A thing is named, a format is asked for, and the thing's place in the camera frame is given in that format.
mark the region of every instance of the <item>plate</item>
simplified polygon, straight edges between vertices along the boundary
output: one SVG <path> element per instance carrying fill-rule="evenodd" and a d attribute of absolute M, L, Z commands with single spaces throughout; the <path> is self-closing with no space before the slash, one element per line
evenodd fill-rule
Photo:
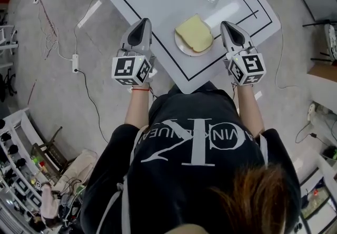
<path fill-rule="evenodd" d="M 211 31 L 210 27 L 208 26 L 208 24 L 206 24 L 205 22 L 203 22 L 208 28 L 209 30 Z M 180 51 L 182 51 L 184 54 L 187 54 L 189 56 L 202 56 L 204 54 L 207 54 L 209 52 L 209 50 L 212 48 L 213 46 L 213 43 L 214 43 L 214 37 L 213 37 L 213 42 L 212 44 L 210 45 L 210 47 L 208 47 L 206 50 L 198 53 L 198 52 L 195 52 L 193 49 L 191 49 L 186 43 L 185 41 L 182 39 L 181 36 L 179 36 L 177 34 L 177 32 L 174 30 L 174 40 L 175 40 L 175 43 L 176 45 L 178 46 L 178 48 L 180 49 Z"/>

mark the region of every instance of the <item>slice of bread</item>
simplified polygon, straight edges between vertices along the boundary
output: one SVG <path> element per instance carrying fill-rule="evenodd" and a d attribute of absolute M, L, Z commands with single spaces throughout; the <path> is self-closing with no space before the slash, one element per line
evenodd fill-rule
<path fill-rule="evenodd" d="M 213 43 L 211 31 L 201 21 L 198 14 L 176 27 L 175 31 L 197 53 L 205 51 Z"/>

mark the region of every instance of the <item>grey floor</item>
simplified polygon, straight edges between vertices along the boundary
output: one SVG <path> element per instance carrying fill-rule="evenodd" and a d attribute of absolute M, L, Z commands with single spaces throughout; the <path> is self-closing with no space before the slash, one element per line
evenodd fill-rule
<path fill-rule="evenodd" d="M 73 29 L 84 16 L 91 0 L 42 0 L 51 21 L 60 33 L 60 53 L 71 58 L 75 53 Z M 86 72 L 88 87 L 101 114 L 102 131 L 109 138 L 112 131 L 124 121 L 129 92 L 111 80 L 112 57 L 116 55 L 120 38 L 128 28 L 123 16 L 109 0 L 100 0 L 101 6 L 81 28 L 76 29 L 77 52 L 80 69 Z M 307 138 L 301 145 L 295 144 L 296 133 L 307 123 L 306 112 L 310 95 L 306 85 L 306 72 L 312 67 L 310 57 L 325 51 L 320 28 L 302 28 L 313 22 L 302 0 L 268 0 L 279 15 L 283 30 L 283 59 L 277 84 L 279 87 L 295 85 L 286 89 L 275 86 L 275 73 L 282 50 L 282 31 L 278 31 L 260 46 L 264 55 L 267 74 L 254 86 L 262 97 L 258 100 L 266 128 L 276 128 L 293 160 L 305 146 L 318 150 L 321 144 Z M 72 64 L 61 59 L 52 50 L 45 59 L 39 50 L 43 36 L 38 19 L 39 5 L 33 0 L 11 0 L 9 22 L 18 30 L 19 50 L 15 56 L 17 73 L 15 87 L 20 108 L 27 107 L 29 95 L 35 83 L 28 107 L 41 131 L 49 138 L 63 126 L 57 143 L 67 156 L 78 154 L 88 148 L 99 154 L 104 150 L 103 140 L 97 126 L 97 114 L 89 101 L 84 78 L 71 72 Z M 46 23 L 41 9 L 41 20 Z M 153 83 L 158 95 L 168 91 L 172 81 L 161 65 Z M 227 72 L 215 77 L 212 82 L 232 94 L 232 77 Z"/>

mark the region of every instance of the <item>black t-shirt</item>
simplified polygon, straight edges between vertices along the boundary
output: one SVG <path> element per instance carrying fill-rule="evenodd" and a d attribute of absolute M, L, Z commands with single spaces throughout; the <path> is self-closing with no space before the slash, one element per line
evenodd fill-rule
<path fill-rule="evenodd" d="M 231 188 L 234 174 L 263 166 L 260 138 L 240 122 L 235 105 L 219 90 L 176 94 L 150 111 L 150 128 L 130 154 L 138 129 L 121 125 L 101 155 L 89 180 L 82 207 L 85 233 L 96 233 L 105 208 L 127 174 L 131 233 L 165 233 L 184 223 L 203 226 L 210 234 L 225 232 L 219 208 L 205 191 Z M 300 211 L 300 186 L 292 162 L 274 129 L 267 139 L 269 163 L 285 173 L 290 202 L 286 232 Z M 108 211 L 101 233 L 121 233 L 121 197 Z"/>

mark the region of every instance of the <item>desk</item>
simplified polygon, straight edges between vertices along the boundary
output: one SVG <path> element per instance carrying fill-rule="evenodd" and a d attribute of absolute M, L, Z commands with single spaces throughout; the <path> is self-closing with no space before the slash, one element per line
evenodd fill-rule
<path fill-rule="evenodd" d="M 152 53 L 183 93 L 189 94 L 224 70 L 227 50 L 220 35 L 221 21 L 238 24 L 252 37 L 255 46 L 280 29 L 280 22 L 266 0 L 111 0 L 133 24 L 147 17 L 152 23 Z M 210 51 L 199 57 L 182 53 L 174 40 L 174 29 L 199 14 L 214 36 Z"/>

